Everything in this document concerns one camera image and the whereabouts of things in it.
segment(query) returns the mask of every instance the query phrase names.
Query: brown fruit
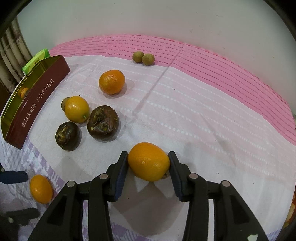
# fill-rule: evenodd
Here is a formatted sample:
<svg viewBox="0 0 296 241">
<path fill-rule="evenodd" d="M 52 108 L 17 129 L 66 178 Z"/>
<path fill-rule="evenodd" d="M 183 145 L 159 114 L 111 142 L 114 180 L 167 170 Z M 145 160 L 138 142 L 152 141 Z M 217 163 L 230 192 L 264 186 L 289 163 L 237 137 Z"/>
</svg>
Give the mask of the brown fruit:
<svg viewBox="0 0 296 241">
<path fill-rule="evenodd" d="M 87 130 L 96 139 L 105 140 L 116 133 L 119 118 L 110 106 L 102 105 L 95 108 L 89 116 Z"/>
<path fill-rule="evenodd" d="M 79 135 L 79 128 L 74 122 L 65 122 L 57 129 L 56 143 L 63 150 L 74 150 L 77 147 Z"/>
</svg>

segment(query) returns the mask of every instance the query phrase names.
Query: white wall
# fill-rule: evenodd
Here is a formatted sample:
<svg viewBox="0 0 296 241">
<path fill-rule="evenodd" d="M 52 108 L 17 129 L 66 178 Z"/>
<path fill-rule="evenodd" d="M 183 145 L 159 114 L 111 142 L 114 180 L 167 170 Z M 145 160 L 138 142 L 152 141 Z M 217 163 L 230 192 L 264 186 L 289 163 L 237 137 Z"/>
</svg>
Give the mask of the white wall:
<svg viewBox="0 0 296 241">
<path fill-rule="evenodd" d="M 263 0 L 33 0 L 18 20 L 32 54 L 119 33 L 213 50 L 269 84 L 296 113 L 296 42 Z"/>
</svg>

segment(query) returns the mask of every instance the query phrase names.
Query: orange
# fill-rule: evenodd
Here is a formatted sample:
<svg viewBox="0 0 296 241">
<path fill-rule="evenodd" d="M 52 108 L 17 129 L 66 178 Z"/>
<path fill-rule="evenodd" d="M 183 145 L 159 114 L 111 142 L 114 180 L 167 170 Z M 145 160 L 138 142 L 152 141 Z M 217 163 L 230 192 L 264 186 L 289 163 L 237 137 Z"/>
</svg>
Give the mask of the orange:
<svg viewBox="0 0 296 241">
<path fill-rule="evenodd" d="M 112 95 L 121 91 L 125 82 L 126 78 L 123 73 L 117 69 L 113 69 L 101 75 L 99 87 L 104 93 Z"/>
<path fill-rule="evenodd" d="M 65 115 L 73 122 L 83 123 L 89 118 L 89 105 L 80 96 L 72 96 L 65 102 Z"/>
<path fill-rule="evenodd" d="M 128 164 L 135 176 L 149 182 L 160 180 L 170 167 L 167 154 L 148 142 L 135 145 L 128 154 Z"/>
<path fill-rule="evenodd" d="M 35 175 L 30 181 L 30 192 L 33 198 L 42 204 L 52 199 L 52 187 L 46 177 Z"/>
<path fill-rule="evenodd" d="M 18 96 L 21 97 L 22 99 L 24 99 L 25 94 L 26 94 L 28 89 L 29 89 L 28 87 L 21 87 L 17 92 Z"/>
</svg>

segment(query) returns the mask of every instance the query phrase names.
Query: tablecloth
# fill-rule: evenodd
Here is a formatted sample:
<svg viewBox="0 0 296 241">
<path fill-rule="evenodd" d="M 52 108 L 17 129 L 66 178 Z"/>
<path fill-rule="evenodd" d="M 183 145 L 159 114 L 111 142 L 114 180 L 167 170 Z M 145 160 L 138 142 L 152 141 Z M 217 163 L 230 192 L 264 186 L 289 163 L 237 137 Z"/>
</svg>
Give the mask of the tablecloth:
<svg viewBox="0 0 296 241">
<path fill-rule="evenodd" d="M 131 56 L 138 50 L 154 54 L 155 64 L 134 63 Z M 208 181 L 229 180 L 275 240 L 295 188 L 296 133 L 287 102 L 272 88 L 216 53 L 171 39 L 91 37 L 58 45 L 50 54 L 62 54 L 71 71 L 46 101 L 22 150 L 1 138 L 6 169 L 47 176 L 56 195 L 65 182 L 89 181 L 115 163 L 121 151 L 151 142 L 165 152 L 175 151 L 180 162 Z M 126 77 L 123 90 L 112 96 L 98 88 L 100 75 L 110 69 Z M 113 141 L 99 142 L 85 124 L 79 125 L 80 145 L 66 152 L 55 142 L 56 129 L 67 121 L 60 104 L 79 94 L 91 109 L 114 108 L 120 130 Z M 9 190 L 24 208 L 37 207 L 43 213 L 48 206 L 33 200 L 28 183 L 12 184 Z M 170 178 L 149 183 L 129 171 L 122 196 L 109 203 L 114 239 L 182 240 L 187 210 Z M 31 221 L 32 228 L 36 222 Z"/>
</svg>

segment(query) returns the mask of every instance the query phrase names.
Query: black clamp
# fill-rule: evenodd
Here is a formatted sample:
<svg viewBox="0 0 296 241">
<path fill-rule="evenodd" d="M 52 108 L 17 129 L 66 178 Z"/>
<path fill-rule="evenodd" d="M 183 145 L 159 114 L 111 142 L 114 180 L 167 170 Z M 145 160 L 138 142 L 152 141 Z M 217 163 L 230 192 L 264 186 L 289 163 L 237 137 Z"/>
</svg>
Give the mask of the black clamp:
<svg viewBox="0 0 296 241">
<path fill-rule="evenodd" d="M 128 153 L 90 182 L 69 181 L 47 208 L 28 241 L 82 241 L 83 201 L 88 200 L 89 240 L 113 241 L 107 202 L 121 196 Z M 268 241 L 261 225 L 229 181 L 208 182 L 168 154 L 176 196 L 189 202 L 183 241 L 207 241 L 209 199 L 214 200 L 214 241 Z"/>
<path fill-rule="evenodd" d="M 6 171 L 0 163 L 0 183 L 24 183 L 27 180 L 28 175 L 25 171 Z M 31 219 L 39 216 L 38 209 L 33 207 L 0 215 L 0 240 L 18 240 L 19 226 L 26 226 Z"/>
</svg>

